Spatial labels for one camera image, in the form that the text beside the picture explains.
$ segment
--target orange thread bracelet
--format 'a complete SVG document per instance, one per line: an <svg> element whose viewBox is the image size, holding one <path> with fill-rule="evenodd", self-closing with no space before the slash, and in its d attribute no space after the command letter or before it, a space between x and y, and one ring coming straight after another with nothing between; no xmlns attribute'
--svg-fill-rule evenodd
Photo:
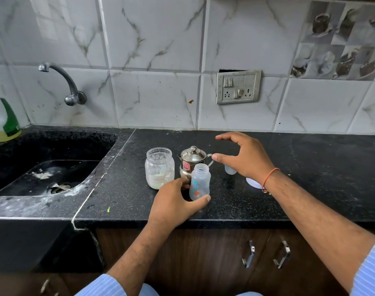
<svg viewBox="0 0 375 296"><path fill-rule="evenodd" d="M279 168L274 168L273 170L271 170L271 171L269 172L268 176L266 176L266 178L264 179L264 182L263 182L263 185L262 185L262 191L263 191L264 193L268 193L267 189L264 188L264 184L266 183L266 181L267 181L267 179L269 178L269 176L270 176L275 170L279 170L279 171L281 171Z"/></svg>

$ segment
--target white sealant line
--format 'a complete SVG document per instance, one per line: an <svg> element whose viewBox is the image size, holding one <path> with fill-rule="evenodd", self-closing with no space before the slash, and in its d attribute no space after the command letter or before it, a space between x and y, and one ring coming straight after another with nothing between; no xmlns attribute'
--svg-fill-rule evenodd
<svg viewBox="0 0 375 296"><path fill-rule="evenodd" d="M79 207L78 211L75 213L74 217L71 219L71 224L74 228L74 230L87 230L87 229L79 229L79 228L76 228L75 226L75 218L77 217L78 213L80 212L80 210L82 209L82 207L85 205L86 201L89 199L89 197L92 195L93 191L96 189L97 185L101 182L101 180L103 179L103 177L107 174L108 172L108 169L111 167L112 163L114 163L115 159L119 156L119 154L121 153L121 151L124 149L124 147L126 146L127 142L130 140L131 136L133 136L134 132L136 131L136 129L134 129L134 131L131 133L130 137L126 140L126 142L123 144L121 150L118 152L118 154L115 156L115 158L112 160L111 164L108 166L106 172L101 176L101 178L99 179L99 181L97 182L97 184L94 186L94 188L90 191L89 195L87 196L87 198L85 199L85 201L81 204L81 206Z"/></svg>

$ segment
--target faucet spout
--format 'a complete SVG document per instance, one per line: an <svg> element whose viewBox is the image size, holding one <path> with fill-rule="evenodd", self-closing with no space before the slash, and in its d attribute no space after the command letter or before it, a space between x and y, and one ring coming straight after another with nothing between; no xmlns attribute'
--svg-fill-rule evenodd
<svg viewBox="0 0 375 296"><path fill-rule="evenodd" d="M64 77L64 79L66 79L68 87L70 88L70 95L64 98L64 101L67 105L83 105L86 103L86 95L77 89L77 86L75 85L74 81L64 69L62 69L60 66L53 62L42 62L42 64L38 66L38 70L42 72L48 73L49 69L54 69L59 74L61 74Z"/></svg>

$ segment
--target hand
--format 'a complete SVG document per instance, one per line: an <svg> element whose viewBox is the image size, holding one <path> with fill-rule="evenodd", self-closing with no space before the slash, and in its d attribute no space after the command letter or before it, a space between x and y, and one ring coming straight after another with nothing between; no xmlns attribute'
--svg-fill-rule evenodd
<svg viewBox="0 0 375 296"><path fill-rule="evenodd" d="M238 156L213 154L212 158L226 164L247 178L263 184L266 176L275 168L259 140L240 132L224 133L217 135L215 138L217 140L231 140L241 148Z"/></svg>
<svg viewBox="0 0 375 296"><path fill-rule="evenodd" d="M179 178L160 188L153 200L148 224L154 224L155 227L171 233L178 225L209 203L211 200L209 195L192 202L183 199L181 188L186 183L188 179Z"/></svg>

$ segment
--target kitchen sink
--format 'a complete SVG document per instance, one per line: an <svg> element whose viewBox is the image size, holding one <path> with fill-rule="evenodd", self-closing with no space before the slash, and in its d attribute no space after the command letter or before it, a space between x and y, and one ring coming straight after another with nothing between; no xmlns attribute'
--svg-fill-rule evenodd
<svg viewBox="0 0 375 296"><path fill-rule="evenodd" d="M117 140L115 134L45 131L0 145L0 196L56 194L79 185Z"/></svg>

